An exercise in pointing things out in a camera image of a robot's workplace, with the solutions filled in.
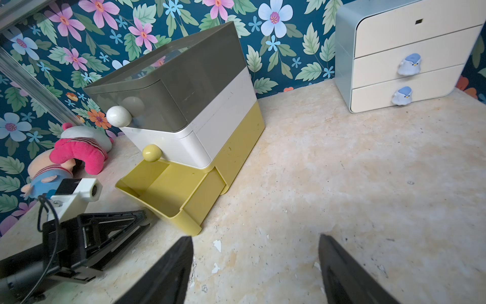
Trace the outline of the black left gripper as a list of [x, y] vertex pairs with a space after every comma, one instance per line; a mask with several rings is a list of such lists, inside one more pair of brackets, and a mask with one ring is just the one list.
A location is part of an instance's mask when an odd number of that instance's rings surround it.
[[[88, 283], [120, 262], [150, 227], [144, 210], [81, 214], [60, 224], [54, 220], [45, 222], [42, 229], [46, 279]], [[112, 243], [115, 239], [121, 241], [91, 266], [86, 243]]]

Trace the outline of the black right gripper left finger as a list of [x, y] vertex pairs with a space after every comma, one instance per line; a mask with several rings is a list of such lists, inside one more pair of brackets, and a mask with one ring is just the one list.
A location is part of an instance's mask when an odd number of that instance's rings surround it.
[[193, 258], [192, 238], [181, 237], [116, 304], [183, 303]]

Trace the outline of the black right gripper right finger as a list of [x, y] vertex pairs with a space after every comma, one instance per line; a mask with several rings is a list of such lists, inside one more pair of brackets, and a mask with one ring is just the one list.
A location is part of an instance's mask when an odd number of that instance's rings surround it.
[[399, 303], [333, 237], [320, 235], [318, 255], [329, 303]]

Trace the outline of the yellow bottom drawer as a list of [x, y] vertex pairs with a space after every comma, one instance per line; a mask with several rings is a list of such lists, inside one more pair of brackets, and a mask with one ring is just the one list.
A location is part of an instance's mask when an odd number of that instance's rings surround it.
[[197, 236], [227, 184], [216, 168], [143, 160], [115, 187], [184, 234]]

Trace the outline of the white drawer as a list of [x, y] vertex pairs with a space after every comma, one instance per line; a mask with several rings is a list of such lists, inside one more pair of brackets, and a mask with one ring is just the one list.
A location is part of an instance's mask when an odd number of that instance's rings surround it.
[[135, 127], [123, 127], [121, 130], [140, 150], [154, 144], [161, 150], [162, 158], [181, 165], [206, 168], [218, 154], [217, 143], [191, 125], [178, 132]]

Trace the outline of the grey top drawer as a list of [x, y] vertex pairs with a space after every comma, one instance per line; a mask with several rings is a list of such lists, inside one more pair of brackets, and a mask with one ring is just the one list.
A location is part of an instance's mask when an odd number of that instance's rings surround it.
[[141, 86], [134, 81], [103, 85], [96, 82], [84, 91], [115, 127], [177, 132], [188, 124], [161, 81]]

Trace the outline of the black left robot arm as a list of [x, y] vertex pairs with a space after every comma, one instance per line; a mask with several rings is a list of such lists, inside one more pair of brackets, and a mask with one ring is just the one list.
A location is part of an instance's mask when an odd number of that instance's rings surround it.
[[1, 261], [1, 303], [35, 303], [58, 283], [86, 284], [148, 230], [145, 210], [81, 214], [60, 225], [43, 225], [43, 241]]

